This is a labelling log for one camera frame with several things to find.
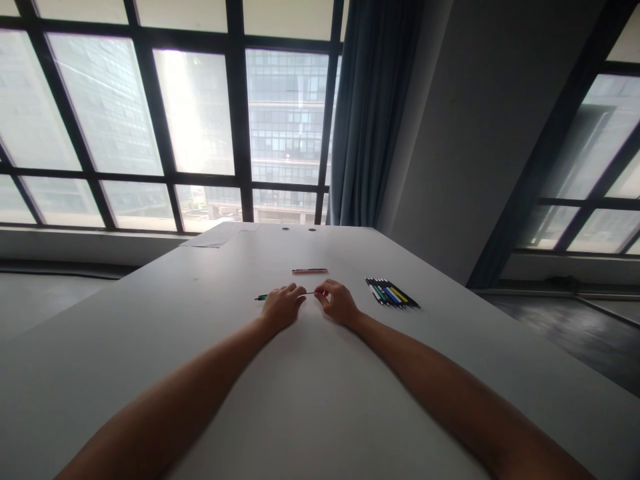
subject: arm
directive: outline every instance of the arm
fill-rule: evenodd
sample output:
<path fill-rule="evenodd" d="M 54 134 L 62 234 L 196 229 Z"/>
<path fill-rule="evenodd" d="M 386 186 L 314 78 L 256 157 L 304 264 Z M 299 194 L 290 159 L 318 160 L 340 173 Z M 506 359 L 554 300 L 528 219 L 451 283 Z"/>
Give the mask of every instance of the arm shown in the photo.
<path fill-rule="evenodd" d="M 362 338 L 418 402 L 498 479 L 593 479 L 556 442 L 472 374 L 360 312 L 343 285 L 327 280 L 315 292 L 326 314 Z"/>
<path fill-rule="evenodd" d="M 295 321 L 304 292 L 294 283 L 272 291 L 256 320 L 120 410 L 56 479 L 160 475 L 196 440 L 252 358 Z"/>

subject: white table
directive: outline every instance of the white table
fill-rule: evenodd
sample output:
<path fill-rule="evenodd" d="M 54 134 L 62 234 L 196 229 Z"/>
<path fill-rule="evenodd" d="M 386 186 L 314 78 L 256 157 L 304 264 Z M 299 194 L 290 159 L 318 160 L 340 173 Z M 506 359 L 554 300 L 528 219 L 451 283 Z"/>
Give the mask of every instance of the white table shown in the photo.
<path fill-rule="evenodd" d="M 326 267 L 358 306 L 436 348 L 600 479 L 640 476 L 640 401 L 372 229 L 262 225 L 180 246 L 7 342 L 0 477 L 51 478 L 144 388 L 259 312 L 253 298 Z M 374 302 L 363 278 L 422 305 Z M 482 468 L 356 336 L 308 298 L 250 364 L 175 479 L 477 479 Z"/>

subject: forearm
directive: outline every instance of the forearm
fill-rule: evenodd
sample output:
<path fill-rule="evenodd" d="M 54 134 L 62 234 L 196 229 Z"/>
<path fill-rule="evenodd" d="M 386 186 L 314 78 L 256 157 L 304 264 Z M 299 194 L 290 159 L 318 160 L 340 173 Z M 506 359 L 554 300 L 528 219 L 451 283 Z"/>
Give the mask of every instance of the forearm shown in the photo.
<path fill-rule="evenodd" d="M 155 478 L 197 438 L 276 332 L 253 321 L 176 370 L 109 420 L 57 478 Z"/>
<path fill-rule="evenodd" d="M 444 355 L 367 315 L 348 326 L 498 478 L 592 478 L 511 404 Z"/>

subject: left hand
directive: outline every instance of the left hand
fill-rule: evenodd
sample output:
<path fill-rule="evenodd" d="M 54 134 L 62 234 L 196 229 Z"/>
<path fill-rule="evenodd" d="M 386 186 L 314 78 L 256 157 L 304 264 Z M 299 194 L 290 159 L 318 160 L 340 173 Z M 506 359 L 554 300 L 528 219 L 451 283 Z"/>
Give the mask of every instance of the left hand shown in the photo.
<path fill-rule="evenodd" d="M 272 326 L 276 332 L 287 328 L 296 320 L 300 305 L 307 299 L 300 295 L 306 292 L 304 287 L 298 287 L 295 283 L 272 291 L 262 307 L 260 320 Z"/>

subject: glass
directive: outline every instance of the glass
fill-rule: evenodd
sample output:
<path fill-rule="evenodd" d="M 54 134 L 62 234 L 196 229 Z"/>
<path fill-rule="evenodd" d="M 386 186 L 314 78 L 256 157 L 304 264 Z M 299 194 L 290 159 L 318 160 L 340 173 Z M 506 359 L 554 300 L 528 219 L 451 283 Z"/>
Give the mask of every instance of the glass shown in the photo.
<path fill-rule="evenodd" d="M 333 0 L 243 0 L 245 33 L 331 40 Z"/>
<path fill-rule="evenodd" d="M 185 231 L 204 232 L 222 222 L 242 221 L 240 189 L 176 185 Z"/>
<path fill-rule="evenodd" d="M 131 39 L 50 34 L 96 170 L 162 175 Z"/>
<path fill-rule="evenodd" d="M 254 181 L 317 185 L 327 55 L 247 50 Z"/>
<path fill-rule="evenodd" d="M 640 63 L 640 5 L 631 14 L 607 60 Z"/>
<path fill-rule="evenodd" d="M 35 223 L 12 178 L 0 175 L 0 222 Z"/>
<path fill-rule="evenodd" d="M 45 223 L 104 228 L 86 180 L 22 177 Z"/>
<path fill-rule="evenodd" d="M 627 253 L 631 255 L 640 255 L 640 240 L 634 243 Z"/>
<path fill-rule="evenodd" d="M 178 171 L 233 175 L 224 55 L 154 50 Z"/>
<path fill-rule="evenodd" d="M 324 198 L 322 199 L 322 218 L 320 218 L 320 224 L 327 224 L 327 212 L 329 210 L 329 194 L 325 193 Z"/>
<path fill-rule="evenodd" d="M 118 228 L 176 231 L 169 191 L 164 183 L 112 180 L 100 183 Z"/>
<path fill-rule="evenodd" d="M 529 216 L 518 248 L 552 250 L 578 210 L 578 207 L 537 205 Z"/>
<path fill-rule="evenodd" d="M 329 134 L 329 154 L 327 156 L 327 176 L 325 185 L 331 184 L 331 158 L 333 156 L 333 124 L 335 123 L 335 106 L 338 103 L 338 87 L 340 86 L 340 68 L 342 68 L 342 55 L 338 57 L 338 69 L 335 74 L 335 90 L 333 92 L 333 114 L 331 116 L 331 132 Z"/>
<path fill-rule="evenodd" d="M 122 0 L 36 0 L 42 18 L 126 24 L 127 12 Z"/>
<path fill-rule="evenodd" d="M 618 177 L 618 180 L 616 180 L 607 193 L 607 196 L 631 199 L 640 198 L 640 152 L 635 154 L 635 157 L 627 165 L 622 175 Z"/>
<path fill-rule="evenodd" d="M 587 198 L 640 119 L 640 78 L 598 75 L 560 150 L 544 197 Z"/>
<path fill-rule="evenodd" d="M 225 0 L 136 0 L 135 3 L 144 27 L 227 32 Z"/>
<path fill-rule="evenodd" d="M 80 170 L 26 32 L 0 30 L 0 137 L 17 167 Z"/>
<path fill-rule="evenodd" d="M 20 16 L 14 0 L 0 0 L 0 15 L 6 15 L 8 17 Z"/>
<path fill-rule="evenodd" d="M 345 33 L 347 32 L 347 20 L 349 19 L 349 0 L 345 0 L 342 9 L 342 28 L 340 29 L 340 41 L 344 42 Z"/>
<path fill-rule="evenodd" d="M 567 250 L 618 253 L 639 225 L 640 211 L 598 209 Z"/>
<path fill-rule="evenodd" d="M 254 190 L 253 221 L 312 225 L 315 219 L 315 193 L 285 190 Z"/>

